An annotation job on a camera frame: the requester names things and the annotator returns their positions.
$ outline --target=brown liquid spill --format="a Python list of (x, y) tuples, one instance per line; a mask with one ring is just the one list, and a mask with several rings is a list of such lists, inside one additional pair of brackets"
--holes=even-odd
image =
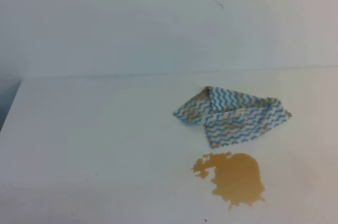
[(221, 196), (224, 201), (230, 201), (228, 210), (240, 203), (252, 204), (258, 200), (265, 201), (261, 193), (265, 190), (260, 181), (257, 161), (248, 154), (205, 154), (199, 158), (193, 168), (196, 176), (204, 179), (209, 172), (206, 169), (214, 168), (215, 177), (211, 182), (216, 185), (213, 195)]

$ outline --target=wavy blue stripe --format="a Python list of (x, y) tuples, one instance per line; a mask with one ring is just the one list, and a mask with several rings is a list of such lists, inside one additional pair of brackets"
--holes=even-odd
[(239, 98), (238, 98), (238, 92), (235, 92), (234, 93), (234, 98), (236, 99), (236, 106), (238, 106), (239, 105)]
[(213, 100), (213, 104), (216, 105), (217, 101), (215, 98), (214, 88), (211, 89), (211, 99)]
[(199, 104), (199, 108), (202, 108), (202, 106), (203, 106), (204, 104), (208, 104), (208, 102), (209, 102), (209, 101), (201, 102), (201, 103)]
[(246, 100), (246, 98), (244, 98), (244, 94), (243, 93), (241, 93), (241, 98), (243, 100), (242, 104), (245, 105), (247, 103), (247, 100)]
[(205, 106), (201, 112), (204, 113), (207, 108), (210, 109), (210, 106)]
[(182, 113), (182, 115), (177, 115), (177, 117), (178, 118), (182, 118), (182, 117), (184, 117), (185, 116), (185, 114), (186, 113), (188, 113), (190, 110), (191, 110), (191, 108), (193, 108), (193, 107), (196, 107), (197, 106), (197, 103), (196, 102), (194, 102), (194, 104), (193, 105), (191, 105), (190, 107), (189, 107), (189, 109), (186, 109), (183, 113)]
[(252, 119), (252, 120), (255, 120), (257, 116), (263, 116), (264, 113), (268, 113), (268, 110), (267, 109), (264, 109), (262, 110), (261, 113), (257, 113), (255, 114), (252, 118), (248, 118), (248, 119)]
[(212, 118), (212, 117), (213, 117), (213, 115), (207, 115), (207, 117), (205, 118), (205, 123), (207, 123), (208, 120), (209, 120), (210, 118)]
[(224, 89), (221, 89), (221, 91), (222, 91), (224, 102), (226, 104), (225, 108), (227, 108), (228, 107), (228, 99), (227, 99), (226, 92), (224, 91)]
[(252, 98), (250, 95), (247, 95), (248, 99), (249, 99), (249, 104), (252, 104)]
[(228, 90), (229, 98), (230, 98), (230, 107), (233, 108), (233, 98), (232, 98), (232, 91)]
[[(215, 130), (208, 130), (208, 133), (216, 133), (216, 132), (224, 132), (225, 130), (228, 130), (229, 128), (217, 128)], [(228, 133), (239, 133), (239, 132), (248, 132), (250, 130), (253, 130), (253, 128), (246, 128), (245, 130), (237, 130), (236, 132), (228, 132)]]
[(244, 116), (250, 116), (252, 113), (254, 113), (255, 111), (259, 111), (259, 107), (252, 107), (252, 111), (250, 113), (246, 113), (244, 114)]
[(280, 119), (281, 117), (285, 117), (285, 115), (280, 115), (280, 116), (279, 116), (279, 117), (277, 117), (276, 119), (273, 119), (273, 120), (271, 120), (271, 122), (269, 122), (269, 123), (266, 123), (264, 126), (259, 126), (259, 127), (257, 127), (257, 129), (256, 129), (256, 133), (257, 133), (259, 130), (261, 130), (261, 129), (265, 129), (266, 127), (268, 127), (268, 126), (272, 125), (272, 123), (273, 123), (273, 122), (277, 122), (277, 121), (279, 121), (279, 119)]
[[(247, 136), (249, 136), (249, 135), (252, 134), (252, 133), (258, 133), (259, 130), (265, 129), (267, 126), (272, 125), (272, 123), (273, 123), (273, 122), (276, 122), (276, 121), (278, 121), (278, 120), (271, 121), (271, 123), (267, 123), (265, 126), (260, 126), (260, 127), (256, 128), (255, 131), (251, 131), (251, 132), (249, 132), (249, 133), (247, 133), (247, 134), (242, 133), (242, 134), (239, 134), (239, 135), (236, 136), (236, 137), (235, 137), (235, 136), (231, 136), (231, 137), (229, 137), (228, 139), (221, 139), (221, 140), (223, 140), (223, 141), (230, 141), (231, 139), (238, 140), (238, 139), (241, 138), (241, 137), (247, 137)], [(226, 134), (218, 134), (218, 135), (215, 135), (215, 136), (208, 135), (208, 138), (211, 139), (211, 138), (218, 138), (218, 137), (226, 137), (226, 136), (228, 136), (228, 134), (229, 134), (229, 133), (226, 133)]]
[[(249, 133), (247, 133), (247, 134), (244, 134), (244, 133), (241, 133), (241, 134), (239, 134), (238, 136), (231, 136), (231, 137), (229, 137), (228, 139), (226, 139), (227, 141), (228, 140), (231, 140), (231, 139), (239, 139), (239, 138), (241, 138), (241, 137), (247, 137), (247, 136), (249, 136), (250, 134), (251, 134), (252, 132), (249, 132)], [(228, 133), (225, 133), (225, 134), (218, 134), (218, 135), (215, 135), (215, 136), (212, 136), (212, 135), (208, 135), (208, 138), (218, 138), (218, 137), (227, 137), (228, 136)]]
[(220, 106), (220, 108), (222, 109), (223, 108), (223, 104), (222, 104), (222, 99), (221, 99), (221, 94), (219, 92), (219, 88), (216, 88), (216, 93), (217, 93), (217, 98), (218, 98), (218, 106)]
[(277, 113), (281, 113), (283, 112), (283, 109), (277, 109), (274, 113), (270, 113), (269, 115), (267, 115), (267, 117), (265, 118), (266, 120), (269, 120), (272, 116), (276, 116)]
[(213, 125), (206, 125), (205, 127), (206, 128), (214, 128), (215, 126), (223, 126), (225, 124), (232, 125), (232, 124), (235, 124), (235, 123), (242, 124), (243, 122), (245, 122), (244, 118), (239, 120), (239, 121), (233, 120), (233, 121), (230, 121), (230, 122), (223, 122), (222, 124), (215, 123)]
[(195, 124), (197, 124), (197, 123), (199, 123), (200, 121), (202, 121), (202, 117), (200, 117), (199, 119), (197, 119), (197, 120), (195, 120), (193, 123), (195, 123)]

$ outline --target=white countertop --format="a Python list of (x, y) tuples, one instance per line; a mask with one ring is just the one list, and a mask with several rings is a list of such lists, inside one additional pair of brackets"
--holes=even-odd
[[(337, 79), (321, 68), (25, 80), (0, 133), (0, 223), (334, 223)], [(277, 97), (293, 118), (212, 150), (172, 116), (204, 86)], [(228, 211), (190, 170), (227, 151), (257, 160), (265, 202)]]

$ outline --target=wall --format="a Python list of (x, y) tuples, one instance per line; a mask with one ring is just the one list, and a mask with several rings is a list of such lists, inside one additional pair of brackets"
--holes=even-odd
[(337, 15), (338, 0), (0, 0), (0, 69), (44, 77), (333, 65)]

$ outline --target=blue zigzag cloth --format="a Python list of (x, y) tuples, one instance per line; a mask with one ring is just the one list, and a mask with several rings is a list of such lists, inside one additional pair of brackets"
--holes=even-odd
[(291, 113), (277, 98), (259, 98), (206, 87), (174, 112), (186, 124), (203, 125), (211, 148), (255, 139), (286, 122)]

